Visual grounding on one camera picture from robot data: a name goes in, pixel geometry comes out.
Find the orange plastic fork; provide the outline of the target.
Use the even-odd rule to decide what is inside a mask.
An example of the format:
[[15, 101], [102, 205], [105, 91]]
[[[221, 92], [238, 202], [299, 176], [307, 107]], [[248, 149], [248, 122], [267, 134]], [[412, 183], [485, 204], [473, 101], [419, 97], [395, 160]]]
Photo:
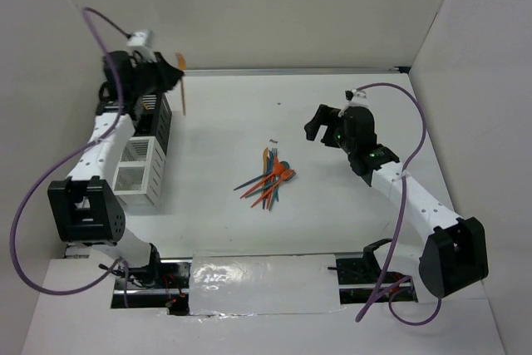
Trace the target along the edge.
[[[288, 177], [287, 177], [287, 178], [284, 178], [284, 179], [280, 182], [280, 186], [281, 186], [281, 184], [286, 183], [286, 182], [288, 182], [289, 180], [291, 180], [295, 175], [296, 175], [296, 171], [293, 170], [293, 169], [290, 169], [290, 170], [288, 171]], [[257, 199], [253, 202], [253, 204], [251, 205], [251, 207], [256, 206], [256, 205], [257, 205], [259, 202], [261, 202], [262, 200], [267, 199], [268, 194], [269, 194], [270, 189], [271, 189], [271, 185], [272, 185], [272, 183], [269, 183], [269, 184], [265, 185], [265, 187], [264, 187], [264, 192], [261, 191], [261, 195], [260, 195], [260, 197], [257, 198]]]

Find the orange plastic spoon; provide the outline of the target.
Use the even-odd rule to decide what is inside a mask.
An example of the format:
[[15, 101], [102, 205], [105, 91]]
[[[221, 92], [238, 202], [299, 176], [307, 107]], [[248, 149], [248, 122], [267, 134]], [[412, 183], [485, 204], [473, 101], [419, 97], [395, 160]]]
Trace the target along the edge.
[[261, 192], [260, 199], [263, 201], [264, 208], [270, 208], [272, 200], [274, 198], [274, 191], [276, 190], [276, 184], [280, 180], [282, 173], [289, 169], [289, 163], [287, 161], [275, 161], [270, 170], [267, 170], [263, 174], [254, 177], [252, 180], [244, 182], [238, 189], [247, 185], [253, 184], [253, 186], [244, 192], [240, 198], [251, 196], [256, 191]]

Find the teal plastic spoon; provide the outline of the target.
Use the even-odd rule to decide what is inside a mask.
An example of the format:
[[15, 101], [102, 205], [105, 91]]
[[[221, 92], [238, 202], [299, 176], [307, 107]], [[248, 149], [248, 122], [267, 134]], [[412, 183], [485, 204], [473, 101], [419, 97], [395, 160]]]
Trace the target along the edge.
[[257, 176], [253, 178], [250, 181], [247, 181], [240, 186], [236, 187], [235, 190], [239, 190], [244, 188], [245, 186], [253, 184], [253, 186], [249, 189], [249, 192], [252, 192], [253, 190], [261, 190], [262, 187], [267, 187], [267, 183], [276, 183], [276, 181], [273, 181], [274, 178], [282, 178], [282, 177], [288, 177], [289, 179], [295, 175], [295, 171], [292, 169], [287, 169], [282, 164], [275, 164], [270, 172], [262, 174], [260, 176]]

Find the blue plastic spoon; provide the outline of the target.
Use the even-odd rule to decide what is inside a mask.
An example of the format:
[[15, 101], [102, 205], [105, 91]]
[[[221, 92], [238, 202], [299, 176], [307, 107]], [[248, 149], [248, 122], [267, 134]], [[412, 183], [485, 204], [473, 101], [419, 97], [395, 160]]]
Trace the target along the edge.
[[280, 182], [288, 177], [288, 171], [290, 170], [290, 165], [287, 161], [281, 161], [280, 164], [284, 167], [284, 171], [279, 175], [279, 177], [276, 178], [276, 180], [272, 183], [270, 192], [268, 194], [266, 203], [264, 208], [267, 210], [271, 210], [273, 208], [273, 205], [276, 201], [279, 200], [278, 197], [278, 190], [280, 186]]

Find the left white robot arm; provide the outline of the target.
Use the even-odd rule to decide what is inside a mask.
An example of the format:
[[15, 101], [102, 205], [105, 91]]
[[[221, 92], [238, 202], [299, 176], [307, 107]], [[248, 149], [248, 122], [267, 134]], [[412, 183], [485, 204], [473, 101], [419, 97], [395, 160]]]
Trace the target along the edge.
[[111, 53], [122, 87], [103, 66], [90, 147], [47, 189], [60, 239], [122, 259], [115, 274], [142, 288], [160, 285], [164, 267], [157, 248], [127, 229], [125, 209], [160, 203], [172, 120], [165, 94], [184, 86], [186, 68], [181, 54], [175, 66], [159, 53], [155, 59]]

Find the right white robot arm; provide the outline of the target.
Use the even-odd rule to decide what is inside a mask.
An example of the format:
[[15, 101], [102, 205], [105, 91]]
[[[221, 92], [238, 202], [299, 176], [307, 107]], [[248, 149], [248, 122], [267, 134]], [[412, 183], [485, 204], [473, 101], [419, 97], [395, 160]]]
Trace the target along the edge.
[[364, 106], [343, 110], [321, 105], [304, 131], [314, 141], [321, 126], [321, 142], [347, 154], [355, 175], [388, 198], [423, 241], [421, 254], [396, 247], [396, 259], [373, 254], [364, 259], [367, 279], [380, 282], [391, 271], [410, 275], [435, 298], [445, 298], [489, 274], [485, 229], [446, 208], [402, 169], [398, 156], [377, 141], [373, 114]]

